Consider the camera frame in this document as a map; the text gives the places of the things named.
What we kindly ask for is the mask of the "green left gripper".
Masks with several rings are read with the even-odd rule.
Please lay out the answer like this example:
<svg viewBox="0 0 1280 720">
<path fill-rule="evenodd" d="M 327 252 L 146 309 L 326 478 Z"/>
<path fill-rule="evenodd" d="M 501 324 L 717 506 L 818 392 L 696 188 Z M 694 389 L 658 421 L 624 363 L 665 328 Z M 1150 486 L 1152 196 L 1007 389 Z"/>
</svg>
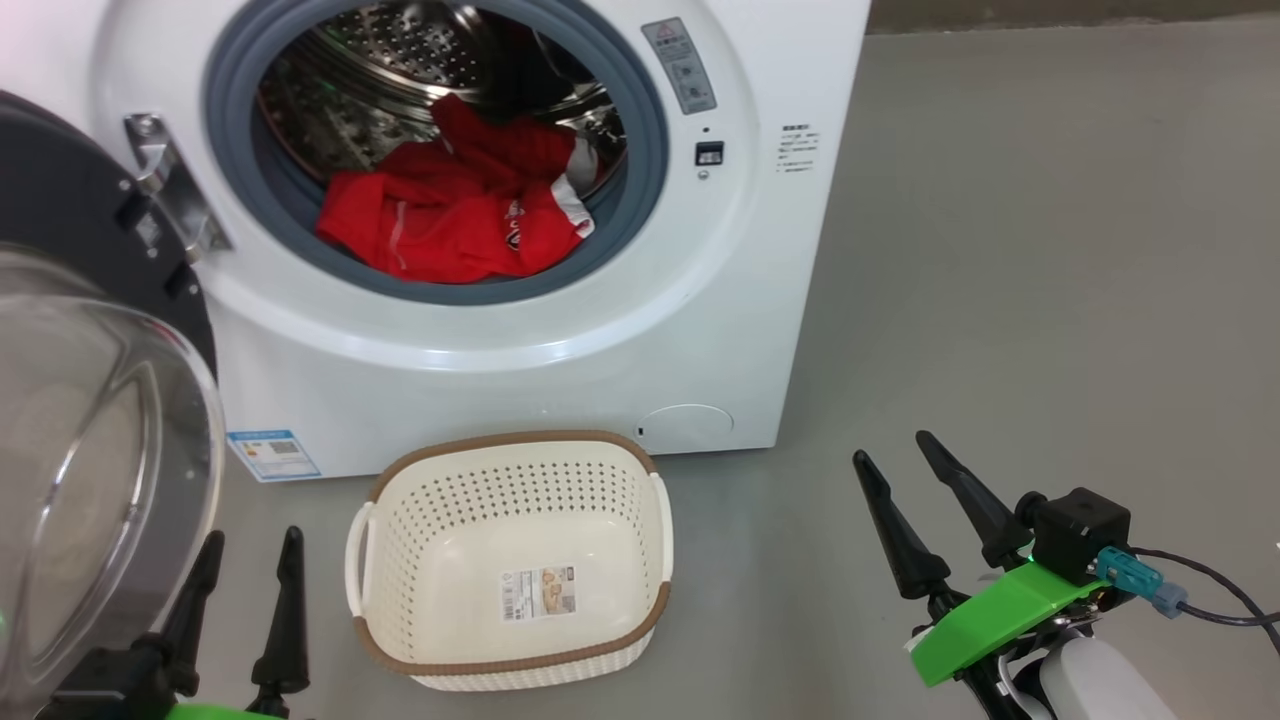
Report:
<svg viewBox="0 0 1280 720">
<path fill-rule="evenodd" d="M 163 641 L 134 641 L 125 650 L 91 650 L 50 694 L 37 719 L 288 719 L 288 696 L 310 688 L 305 536 L 285 530 L 276 579 L 279 593 L 247 708 L 180 701 L 198 692 L 196 669 L 206 602 L 216 589 L 225 534 L 211 530 L 163 625 Z"/>
</svg>

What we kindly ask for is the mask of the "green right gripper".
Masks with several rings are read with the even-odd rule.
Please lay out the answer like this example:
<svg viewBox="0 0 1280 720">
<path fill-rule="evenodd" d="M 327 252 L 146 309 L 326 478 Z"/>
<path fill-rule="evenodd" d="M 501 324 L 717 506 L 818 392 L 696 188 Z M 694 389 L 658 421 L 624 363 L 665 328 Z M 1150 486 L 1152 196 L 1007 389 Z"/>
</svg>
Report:
<svg viewBox="0 0 1280 720">
<path fill-rule="evenodd" d="M 954 492 L 987 565 L 1011 571 L 974 596 L 950 588 L 948 565 L 900 512 L 870 455 L 858 450 L 852 466 L 899 594 L 924 598 L 931 615 L 931 624 L 908 644 L 911 665 L 929 688 L 963 683 L 989 719 L 1050 719 L 1044 701 L 1018 689 L 1010 659 L 1043 634 L 1062 632 L 1056 616 L 1106 584 L 1074 585 L 1039 564 L 1023 565 L 1020 551 L 1030 544 L 1030 530 L 932 432 L 918 432 L 916 446 L 934 477 Z"/>
</svg>

